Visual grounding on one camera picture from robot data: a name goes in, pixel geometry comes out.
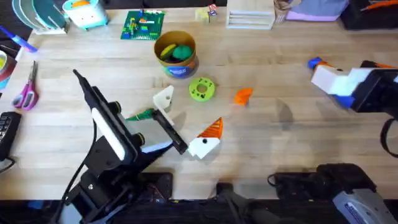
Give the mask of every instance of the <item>scissors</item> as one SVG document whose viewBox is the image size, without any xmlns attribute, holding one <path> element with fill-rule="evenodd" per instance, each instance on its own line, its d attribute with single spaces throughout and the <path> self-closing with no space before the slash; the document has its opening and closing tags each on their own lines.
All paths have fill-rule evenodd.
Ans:
<svg viewBox="0 0 398 224">
<path fill-rule="evenodd" d="M 30 71 L 29 79 L 24 89 L 12 101 L 12 105 L 14 105 L 15 108 L 30 110 L 37 103 L 39 96 L 35 91 L 35 83 L 34 83 L 36 78 L 36 73 L 37 73 L 37 62 L 33 61 L 32 70 Z"/>
</svg>

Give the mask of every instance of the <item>green lego baseplate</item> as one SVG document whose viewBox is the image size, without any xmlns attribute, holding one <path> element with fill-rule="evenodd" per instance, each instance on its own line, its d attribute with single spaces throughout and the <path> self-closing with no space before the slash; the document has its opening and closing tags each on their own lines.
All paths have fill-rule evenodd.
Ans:
<svg viewBox="0 0 398 224">
<path fill-rule="evenodd" d="M 162 32 L 164 11 L 129 11 L 120 39 L 157 40 Z"/>
</svg>

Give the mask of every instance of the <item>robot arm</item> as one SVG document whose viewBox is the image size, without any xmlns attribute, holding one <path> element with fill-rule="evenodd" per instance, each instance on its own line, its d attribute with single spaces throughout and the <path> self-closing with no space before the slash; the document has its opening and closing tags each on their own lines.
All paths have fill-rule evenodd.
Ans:
<svg viewBox="0 0 398 224">
<path fill-rule="evenodd" d="M 146 184 L 138 175 L 172 146 L 180 154 L 188 146 L 160 108 L 154 110 L 153 119 L 143 121 L 145 124 L 127 123 L 120 114 L 118 102 L 108 103 L 97 87 L 90 86 L 76 70 L 73 72 L 103 136 L 85 158 L 88 170 L 68 193 L 65 204 L 74 205 L 81 215 L 81 223 L 91 223 L 109 219 L 127 203 L 135 201 Z M 160 141 L 150 136 L 155 133 L 156 137 L 162 136 Z"/>
</svg>

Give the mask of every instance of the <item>green toy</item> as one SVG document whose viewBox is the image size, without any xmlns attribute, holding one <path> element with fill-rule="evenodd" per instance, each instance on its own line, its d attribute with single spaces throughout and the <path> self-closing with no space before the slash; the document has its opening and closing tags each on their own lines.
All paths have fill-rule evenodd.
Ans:
<svg viewBox="0 0 398 224">
<path fill-rule="evenodd" d="M 188 59 L 192 55 L 192 50 L 189 46 L 186 45 L 178 45 L 174 50 L 172 56 L 176 59 L 180 59 L 182 61 Z"/>
<path fill-rule="evenodd" d="M 122 29 L 122 40 L 157 40 L 162 31 L 164 11 L 129 11 Z"/>
<path fill-rule="evenodd" d="M 199 102 L 210 100 L 216 91 L 216 86 L 209 78 L 196 78 L 189 84 L 189 94 Z"/>
<path fill-rule="evenodd" d="M 130 118 L 128 118 L 128 119 L 126 119 L 127 121 L 141 121 L 141 120 L 143 120 L 143 119 L 150 119 L 150 118 L 152 118 L 153 117 L 153 113 L 154 113 L 154 109 L 147 109 L 147 110 L 145 110 L 144 112 L 142 112 L 142 113 L 140 113 L 140 114 L 137 114 L 137 115 L 135 115 L 135 116 L 132 116 L 132 117 L 130 117 Z"/>
</svg>

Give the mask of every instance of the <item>orange cone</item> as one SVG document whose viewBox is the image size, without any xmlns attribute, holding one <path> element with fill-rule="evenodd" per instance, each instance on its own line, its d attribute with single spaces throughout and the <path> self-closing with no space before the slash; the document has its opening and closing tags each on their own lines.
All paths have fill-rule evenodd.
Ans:
<svg viewBox="0 0 398 224">
<path fill-rule="evenodd" d="M 218 138 L 221 139 L 223 134 L 223 119 L 218 118 L 212 125 L 210 125 L 204 132 L 198 135 L 202 138 Z"/>
</svg>

